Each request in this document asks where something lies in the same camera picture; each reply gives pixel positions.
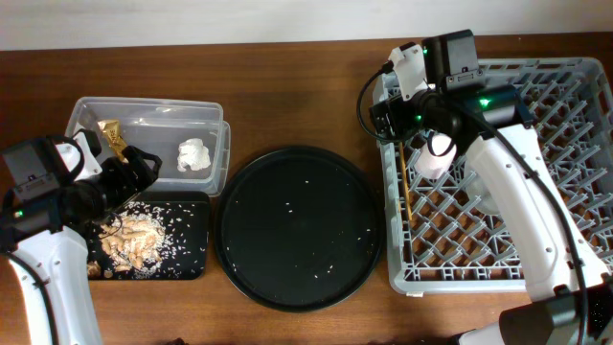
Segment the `pink cup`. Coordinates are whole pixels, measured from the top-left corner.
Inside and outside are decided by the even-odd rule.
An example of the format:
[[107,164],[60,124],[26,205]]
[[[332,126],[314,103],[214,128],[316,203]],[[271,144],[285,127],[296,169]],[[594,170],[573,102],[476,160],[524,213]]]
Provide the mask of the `pink cup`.
[[427,179],[439,179],[451,166],[457,152],[452,139],[431,132],[420,150],[415,170]]

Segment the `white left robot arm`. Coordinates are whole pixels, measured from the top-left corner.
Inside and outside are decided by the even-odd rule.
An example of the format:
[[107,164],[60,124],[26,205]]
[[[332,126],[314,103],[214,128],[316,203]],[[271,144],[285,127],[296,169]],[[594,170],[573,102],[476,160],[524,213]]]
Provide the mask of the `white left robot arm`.
[[33,344],[100,344],[86,243],[158,178],[161,159],[133,146],[99,162],[98,136],[48,135],[4,149],[14,187],[1,204],[1,253],[22,291]]

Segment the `gold snack wrapper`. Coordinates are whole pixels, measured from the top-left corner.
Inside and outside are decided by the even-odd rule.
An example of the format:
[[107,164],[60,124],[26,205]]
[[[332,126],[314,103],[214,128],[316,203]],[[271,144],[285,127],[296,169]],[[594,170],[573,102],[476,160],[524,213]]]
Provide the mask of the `gold snack wrapper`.
[[123,150],[127,148],[127,143],[121,134],[120,121],[116,119],[101,120],[98,121],[98,126],[102,133],[102,137],[108,142],[109,147],[116,156],[123,163],[127,163],[127,159],[123,154]]

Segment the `pale grey plate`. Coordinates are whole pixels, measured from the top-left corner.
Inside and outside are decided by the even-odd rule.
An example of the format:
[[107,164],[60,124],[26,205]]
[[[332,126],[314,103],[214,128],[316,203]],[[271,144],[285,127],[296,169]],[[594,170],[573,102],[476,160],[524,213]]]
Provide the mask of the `pale grey plate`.
[[469,165],[465,165],[465,176],[472,175],[472,178],[465,186],[465,192],[470,200],[477,200],[475,208],[487,216],[498,216],[499,209],[489,192],[483,178],[475,172]]

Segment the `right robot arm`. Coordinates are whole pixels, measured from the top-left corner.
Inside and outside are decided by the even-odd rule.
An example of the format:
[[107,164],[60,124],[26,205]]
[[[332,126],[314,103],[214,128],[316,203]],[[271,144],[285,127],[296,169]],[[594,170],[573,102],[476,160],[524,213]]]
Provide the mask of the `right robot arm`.
[[612,340],[611,92],[594,60],[478,59],[464,30],[393,49],[360,125],[380,148],[392,288],[524,290],[455,344]]

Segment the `white napkin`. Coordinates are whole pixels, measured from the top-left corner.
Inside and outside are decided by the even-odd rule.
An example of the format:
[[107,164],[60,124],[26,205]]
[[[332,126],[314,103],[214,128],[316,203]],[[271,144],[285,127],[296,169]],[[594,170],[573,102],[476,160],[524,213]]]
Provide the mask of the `white napkin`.
[[177,170],[201,171],[212,165],[209,149],[199,138],[188,139],[178,146]]

